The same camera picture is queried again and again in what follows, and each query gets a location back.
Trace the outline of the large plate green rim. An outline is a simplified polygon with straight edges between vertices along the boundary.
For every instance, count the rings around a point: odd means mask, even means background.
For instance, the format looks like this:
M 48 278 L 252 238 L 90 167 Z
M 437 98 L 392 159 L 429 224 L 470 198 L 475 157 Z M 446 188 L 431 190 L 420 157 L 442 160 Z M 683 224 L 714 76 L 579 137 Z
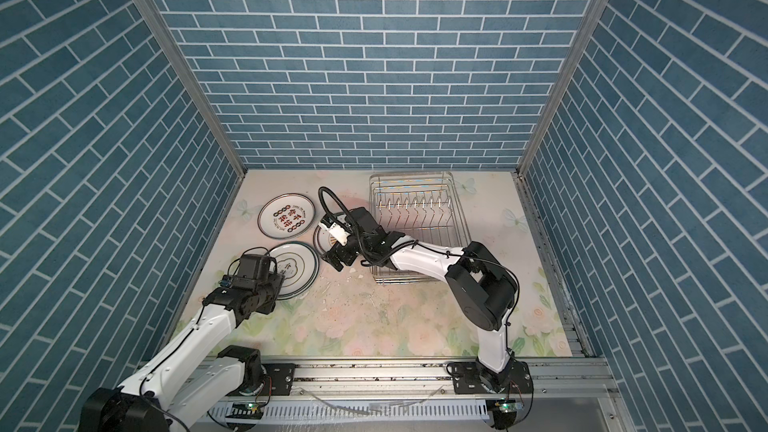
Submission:
M 287 193 L 270 200 L 259 212 L 259 230 L 272 239 L 289 239 L 303 234 L 312 225 L 316 208 L 310 198 Z

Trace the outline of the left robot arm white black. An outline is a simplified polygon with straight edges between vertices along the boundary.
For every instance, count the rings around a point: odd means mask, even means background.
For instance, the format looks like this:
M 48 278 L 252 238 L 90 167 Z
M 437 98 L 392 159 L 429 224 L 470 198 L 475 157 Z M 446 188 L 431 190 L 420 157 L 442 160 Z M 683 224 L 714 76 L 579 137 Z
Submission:
M 211 350 L 251 315 L 275 309 L 284 276 L 269 253 L 243 254 L 182 332 L 113 389 L 84 403 L 81 431 L 187 431 L 226 395 L 259 395 L 271 381 L 256 349 L 228 346 L 202 376 Z

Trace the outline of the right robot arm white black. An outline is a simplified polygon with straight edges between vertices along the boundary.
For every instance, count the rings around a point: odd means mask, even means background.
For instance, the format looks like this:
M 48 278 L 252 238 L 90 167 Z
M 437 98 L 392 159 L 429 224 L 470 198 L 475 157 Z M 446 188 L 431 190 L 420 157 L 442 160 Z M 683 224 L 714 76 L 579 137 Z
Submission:
M 400 231 L 388 231 L 364 207 L 350 209 L 326 186 L 318 189 L 324 211 L 320 225 L 336 243 L 322 255 L 335 270 L 359 262 L 365 267 L 410 271 L 449 287 L 464 316 L 477 328 L 478 380 L 492 393 L 512 383 L 513 353 L 507 323 L 519 299 L 519 281 L 483 244 L 463 247 L 422 242 Z

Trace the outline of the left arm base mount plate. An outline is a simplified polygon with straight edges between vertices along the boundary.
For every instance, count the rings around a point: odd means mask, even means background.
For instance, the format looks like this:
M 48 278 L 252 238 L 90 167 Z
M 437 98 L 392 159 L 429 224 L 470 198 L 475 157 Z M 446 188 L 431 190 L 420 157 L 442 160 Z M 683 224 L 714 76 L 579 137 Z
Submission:
M 266 363 L 262 365 L 263 397 L 288 397 L 294 382 L 294 363 Z

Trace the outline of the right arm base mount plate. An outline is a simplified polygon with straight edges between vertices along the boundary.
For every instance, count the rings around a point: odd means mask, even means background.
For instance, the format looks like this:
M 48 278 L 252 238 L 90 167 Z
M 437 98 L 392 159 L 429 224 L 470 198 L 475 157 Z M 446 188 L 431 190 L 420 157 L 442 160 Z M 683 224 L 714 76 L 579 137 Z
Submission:
M 456 394 L 530 394 L 532 374 L 526 362 L 510 360 L 501 372 L 474 362 L 450 362 L 446 371 Z

